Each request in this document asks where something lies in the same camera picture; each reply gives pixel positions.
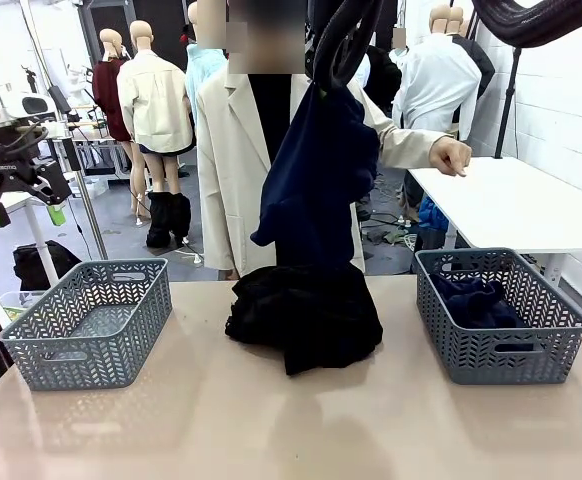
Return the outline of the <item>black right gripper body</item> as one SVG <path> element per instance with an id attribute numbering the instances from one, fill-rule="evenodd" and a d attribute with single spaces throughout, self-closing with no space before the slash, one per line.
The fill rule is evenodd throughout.
<path id="1" fill-rule="evenodd" d="M 321 91 L 331 91 L 349 83 L 355 76 L 354 49 L 317 49 L 314 57 L 313 81 Z"/>

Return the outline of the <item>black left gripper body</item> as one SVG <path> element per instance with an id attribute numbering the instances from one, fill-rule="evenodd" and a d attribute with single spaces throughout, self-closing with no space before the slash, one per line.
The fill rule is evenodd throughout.
<path id="1" fill-rule="evenodd" d="M 38 145 L 47 136 L 47 132 L 22 132 L 10 143 L 0 143 L 0 191 L 3 194 L 23 192 L 35 197 L 34 187 L 39 179 L 49 182 L 65 179 L 57 161 L 34 161 L 39 155 Z"/>

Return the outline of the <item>person's left hand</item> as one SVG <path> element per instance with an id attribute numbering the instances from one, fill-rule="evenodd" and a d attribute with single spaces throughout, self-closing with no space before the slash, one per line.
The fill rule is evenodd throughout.
<path id="1" fill-rule="evenodd" d="M 429 163 L 444 175 L 466 176 L 466 168 L 472 157 L 472 149 L 453 138 L 441 137 L 431 147 Z"/>

